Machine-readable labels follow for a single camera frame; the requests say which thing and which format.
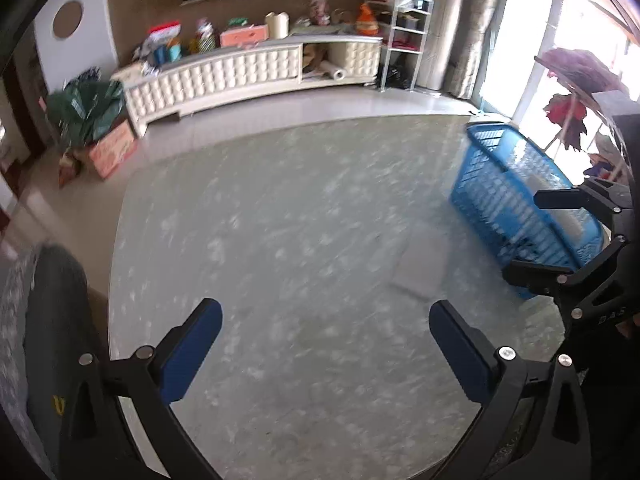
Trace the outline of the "wooden clothes drying rack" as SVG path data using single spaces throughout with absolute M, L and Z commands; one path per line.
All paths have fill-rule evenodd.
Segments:
M 629 91 L 594 54 L 586 50 L 555 48 L 538 54 L 534 60 L 548 70 L 549 76 L 570 92 L 576 93 L 586 107 L 600 112 L 598 93 L 615 92 L 629 99 Z

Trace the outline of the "green plastic bag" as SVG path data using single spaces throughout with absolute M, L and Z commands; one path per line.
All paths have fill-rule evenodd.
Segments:
M 63 151 L 99 142 L 124 108 L 125 91 L 119 80 L 76 79 L 47 97 L 47 116 L 60 132 Z

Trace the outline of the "pink cardboard box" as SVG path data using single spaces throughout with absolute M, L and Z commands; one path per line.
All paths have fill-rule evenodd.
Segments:
M 136 148 L 137 138 L 128 120 L 124 120 L 89 148 L 88 157 L 94 172 L 106 180 Z

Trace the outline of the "paper towel roll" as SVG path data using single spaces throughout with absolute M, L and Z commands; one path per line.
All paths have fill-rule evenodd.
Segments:
M 343 67 L 337 66 L 327 60 L 323 60 L 319 68 L 323 75 L 330 77 L 334 81 L 342 81 L 346 77 L 346 70 Z

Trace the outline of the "pink drawer box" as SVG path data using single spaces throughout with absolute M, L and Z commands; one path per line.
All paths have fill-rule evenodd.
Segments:
M 242 47 L 248 44 L 259 44 L 269 38 L 267 25 L 246 25 L 233 27 L 220 34 L 222 48 Z

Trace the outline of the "pink purple cloth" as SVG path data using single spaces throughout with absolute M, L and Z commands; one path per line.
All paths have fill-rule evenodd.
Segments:
M 594 54 L 586 50 L 555 48 L 544 52 L 542 62 L 553 67 L 552 73 L 573 81 L 586 93 L 620 90 L 628 93 L 619 76 L 612 73 Z

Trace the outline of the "beige patterned curtain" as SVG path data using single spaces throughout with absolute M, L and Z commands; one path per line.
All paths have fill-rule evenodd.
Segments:
M 445 91 L 454 98 L 472 98 L 480 71 L 486 32 L 494 18 L 498 2 L 499 0 L 462 0 L 445 79 Z

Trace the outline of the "white tufted TV cabinet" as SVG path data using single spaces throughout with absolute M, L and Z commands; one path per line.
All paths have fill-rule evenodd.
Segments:
M 378 76 L 382 40 L 358 35 L 291 36 L 190 55 L 154 68 L 130 64 L 112 75 L 124 86 L 137 136 L 165 117 L 302 90 L 362 84 Z M 327 60 L 346 70 L 342 81 L 323 75 Z

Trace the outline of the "white quilted cloth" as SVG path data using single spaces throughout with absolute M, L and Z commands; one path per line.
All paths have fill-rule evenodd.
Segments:
M 525 177 L 524 182 L 532 194 L 540 190 L 568 188 L 567 180 L 564 177 L 558 177 L 556 174 L 536 174 L 536 172 L 531 172 Z M 547 212 L 574 245 L 579 245 L 582 242 L 590 226 L 590 218 L 585 211 L 582 209 L 548 209 Z

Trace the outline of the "red white gift box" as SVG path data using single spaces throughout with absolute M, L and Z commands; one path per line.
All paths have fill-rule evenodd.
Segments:
M 156 25 L 149 29 L 148 40 L 151 44 L 168 44 L 181 32 L 181 23 L 172 21 L 165 24 Z

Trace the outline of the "orange bag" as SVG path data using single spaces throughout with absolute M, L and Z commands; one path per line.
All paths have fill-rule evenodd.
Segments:
M 360 6 L 360 13 L 355 23 L 356 33 L 360 36 L 376 37 L 378 36 L 378 20 L 374 12 L 367 3 Z

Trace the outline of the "white plastic jug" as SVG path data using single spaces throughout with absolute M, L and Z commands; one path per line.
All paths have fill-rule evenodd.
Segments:
M 290 17 L 285 12 L 269 12 L 265 16 L 265 25 L 267 26 L 270 40 L 284 39 L 288 36 Z

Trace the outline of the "tall grey air conditioner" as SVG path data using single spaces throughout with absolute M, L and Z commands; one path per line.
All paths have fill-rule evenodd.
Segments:
M 433 0 L 434 6 L 416 84 L 439 91 L 454 46 L 463 0 Z

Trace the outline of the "white metal shelf rack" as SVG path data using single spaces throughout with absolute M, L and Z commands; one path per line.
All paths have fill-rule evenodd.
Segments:
M 381 91 L 390 85 L 394 66 L 408 76 L 407 89 L 416 88 L 434 5 L 434 0 L 385 0 L 381 4 L 376 14 L 382 27 Z

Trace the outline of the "blue plastic laundry basket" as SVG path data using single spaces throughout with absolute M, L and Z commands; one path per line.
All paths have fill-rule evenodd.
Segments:
M 588 233 L 574 245 L 546 210 L 534 202 L 525 177 L 562 170 L 518 130 L 501 122 L 470 122 L 469 147 L 450 200 L 482 239 L 500 268 L 512 260 L 577 270 L 604 246 L 600 223 L 590 218 Z

